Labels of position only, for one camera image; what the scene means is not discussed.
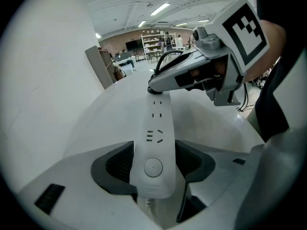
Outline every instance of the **ceiling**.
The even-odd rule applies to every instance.
[[[211,19],[218,11],[234,0],[87,0],[94,29],[101,39],[124,32],[154,26],[157,22],[185,23],[182,28],[200,26],[198,20]],[[249,0],[255,7],[255,0]],[[150,14],[162,4],[170,6],[157,15]]]

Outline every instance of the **ceiling light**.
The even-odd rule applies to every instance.
[[[185,25],[185,24],[188,24],[188,23],[184,22],[184,23],[181,23],[181,24],[178,24],[178,25],[175,25],[175,26],[181,26],[181,25]]]
[[[138,27],[141,27],[143,24],[145,23],[145,21],[142,21]]]
[[[156,15],[158,14],[158,12],[160,12],[162,9],[165,9],[167,6],[169,6],[169,3],[165,3],[162,6],[160,6],[159,8],[157,8],[151,15]]]

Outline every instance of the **power strip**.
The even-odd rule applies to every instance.
[[[146,198],[170,197],[176,186],[176,153],[169,92],[146,97],[146,113],[136,141],[130,184]]]

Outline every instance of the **white wall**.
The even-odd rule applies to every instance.
[[[21,188],[62,158],[104,90],[85,50],[98,40],[85,0],[27,0],[0,46],[0,166]]]

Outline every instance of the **television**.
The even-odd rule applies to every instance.
[[[126,42],[126,47],[127,47],[128,51],[135,50],[135,49],[138,49],[138,48],[143,48],[142,40],[138,39],[138,40]]]

